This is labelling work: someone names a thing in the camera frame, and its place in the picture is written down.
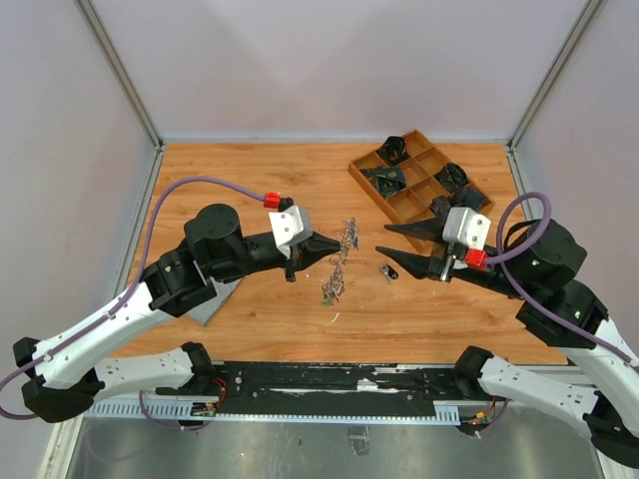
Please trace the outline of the large metal keyring disc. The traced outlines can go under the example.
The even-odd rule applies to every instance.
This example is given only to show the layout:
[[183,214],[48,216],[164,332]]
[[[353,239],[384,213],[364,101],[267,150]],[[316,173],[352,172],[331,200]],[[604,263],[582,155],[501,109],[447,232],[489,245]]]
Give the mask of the large metal keyring disc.
[[322,306],[329,307],[336,304],[345,292],[344,271],[348,255],[353,250],[357,250],[352,246],[354,236],[359,238],[359,228],[356,219],[350,218],[344,223],[343,231],[338,237],[341,246],[340,252],[331,255],[329,258],[329,263],[333,266],[333,269],[326,282],[321,286]]

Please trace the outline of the silver key with black tag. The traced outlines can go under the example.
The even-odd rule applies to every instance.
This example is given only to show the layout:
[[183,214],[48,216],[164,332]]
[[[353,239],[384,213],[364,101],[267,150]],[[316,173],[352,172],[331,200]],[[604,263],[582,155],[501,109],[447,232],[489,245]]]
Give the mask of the silver key with black tag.
[[382,265],[378,270],[388,283],[392,283],[398,279],[398,272],[389,264]]

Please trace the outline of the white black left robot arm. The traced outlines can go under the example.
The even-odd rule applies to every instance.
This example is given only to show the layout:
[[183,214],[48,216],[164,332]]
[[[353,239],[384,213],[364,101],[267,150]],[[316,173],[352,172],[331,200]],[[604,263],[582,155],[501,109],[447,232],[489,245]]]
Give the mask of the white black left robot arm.
[[21,387],[26,408],[57,423],[121,394],[211,393],[221,374],[200,343],[125,359],[111,354],[138,335],[213,302],[222,284],[271,269],[282,269],[293,282],[297,272],[340,250],[337,240],[314,231],[308,212],[298,206],[272,213],[270,223],[269,232],[246,237],[235,209],[209,205],[185,224],[178,247],[147,266],[110,303],[49,339],[16,341],[16,364],[29,377]]

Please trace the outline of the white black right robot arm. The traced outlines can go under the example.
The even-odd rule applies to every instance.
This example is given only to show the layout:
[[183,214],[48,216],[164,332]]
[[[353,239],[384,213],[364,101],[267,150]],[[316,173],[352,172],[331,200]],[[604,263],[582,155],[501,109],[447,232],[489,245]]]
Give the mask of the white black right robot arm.
[[521,402],[573,426],[611,460],[637,468],[638,356],[606,306],[576,278],[586,250],[550,218],[515,225],[516,240],[498,231],[495,247],[486,243],[489,226],[479,212],[454,208],[444,218],[389,226],[432,240],[431,254],[384,246],[378,252],[416,279],[460,279],[520,300],[516,319],[578,366],[589,383],[561,383],[469,346],[454,364],[454,391],[465,399],[484,392]]

